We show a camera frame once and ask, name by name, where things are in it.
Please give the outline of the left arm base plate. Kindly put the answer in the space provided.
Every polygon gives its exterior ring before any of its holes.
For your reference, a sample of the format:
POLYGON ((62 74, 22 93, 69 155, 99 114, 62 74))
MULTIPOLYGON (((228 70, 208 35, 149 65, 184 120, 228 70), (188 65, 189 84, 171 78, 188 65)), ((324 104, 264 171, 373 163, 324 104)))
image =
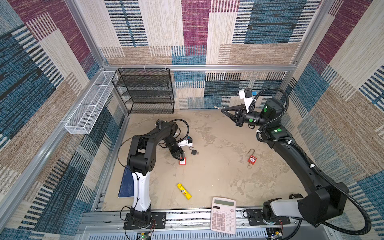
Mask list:
POLYGON ((124 222, 124 230, 149 230, 154 226, 155 230, 164 229, 166 225, 166 212, 128 213, 124 222))

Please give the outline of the red padlock with key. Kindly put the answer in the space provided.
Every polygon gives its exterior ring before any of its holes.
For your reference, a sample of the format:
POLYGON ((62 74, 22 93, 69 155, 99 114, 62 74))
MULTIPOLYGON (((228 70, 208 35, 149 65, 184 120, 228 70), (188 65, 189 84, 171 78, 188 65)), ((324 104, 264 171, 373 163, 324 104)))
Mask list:
POLYGON ((184 157, 182 161, 179 162, 179 165, 185 166, 186 165, 187 158, 184 157))

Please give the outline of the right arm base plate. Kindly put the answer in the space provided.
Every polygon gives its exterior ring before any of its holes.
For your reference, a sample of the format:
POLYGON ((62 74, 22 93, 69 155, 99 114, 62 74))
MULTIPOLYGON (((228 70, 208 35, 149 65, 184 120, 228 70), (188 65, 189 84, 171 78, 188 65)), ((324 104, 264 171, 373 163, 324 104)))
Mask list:
POLYGON ((243 217, 246 218, 250 226, 267 226, 267 225, 289 225, 291 220, 288 217, 276 217, 272 220, 265 220, 262 209, 245 209, 243 217))

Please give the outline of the small black padlock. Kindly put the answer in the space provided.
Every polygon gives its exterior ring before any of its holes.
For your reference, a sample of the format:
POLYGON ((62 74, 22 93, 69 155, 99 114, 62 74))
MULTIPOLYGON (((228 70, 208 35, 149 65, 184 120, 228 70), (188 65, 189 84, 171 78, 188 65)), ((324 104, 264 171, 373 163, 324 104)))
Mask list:
POLYGON ((192 155, 199 155, 199 152, 194 147, 189 147, 189 149, 191 150, 192 155))

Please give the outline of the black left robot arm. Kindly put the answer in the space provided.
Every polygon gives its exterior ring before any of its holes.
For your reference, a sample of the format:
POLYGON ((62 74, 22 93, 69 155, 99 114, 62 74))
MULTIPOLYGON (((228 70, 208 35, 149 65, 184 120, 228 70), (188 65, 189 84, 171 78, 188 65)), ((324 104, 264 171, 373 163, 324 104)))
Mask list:
POLYGON ((183 163, 185 152, 182 147, 190 147, 193 143, 189 133, 190 126, 183 119, 169 122, 157 120, 155 128, 150 132, 131 138, 126 166, 134 180, 134 202, 130 207, 129 220, 145 226, 152 222, 150 175, 156 164, 157 146, 165 142, 171 156, 183 163))

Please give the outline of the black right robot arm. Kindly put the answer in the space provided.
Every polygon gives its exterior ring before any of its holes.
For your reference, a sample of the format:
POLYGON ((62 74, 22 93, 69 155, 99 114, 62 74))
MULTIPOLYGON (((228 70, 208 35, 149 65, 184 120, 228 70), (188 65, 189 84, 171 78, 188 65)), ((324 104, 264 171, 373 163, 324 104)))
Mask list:
POLYGON ((271 199, 263 204, 259 212, 247 213, 247 219, 263 220, 266 225, 279 223, 287 217, 303 221, 313 227, 327 226, 340 233, 362 236, 370 232, 371 219, 367 211, 349 194, 348 187, 336 183, 325 174, 297 144, 292 134, 282 125, 281 118, 289 108, 289 101, 283 103, 276 98, 266 101, 261 111, 256 111, 256 100, 263 91, 253 92, 247 88, 239 91, 243 104, 223 108, 221 112, 238 127, 248 124, 251 129, 258 127, 256 138, 278 153, 296 174, 307 192, 307 196, 290 195, 288 200, 271 199), (348 230, 337 227, 327 221, 343 214, 346 202, 350 201, 362 214, 365 225, 360 230, 348 230))

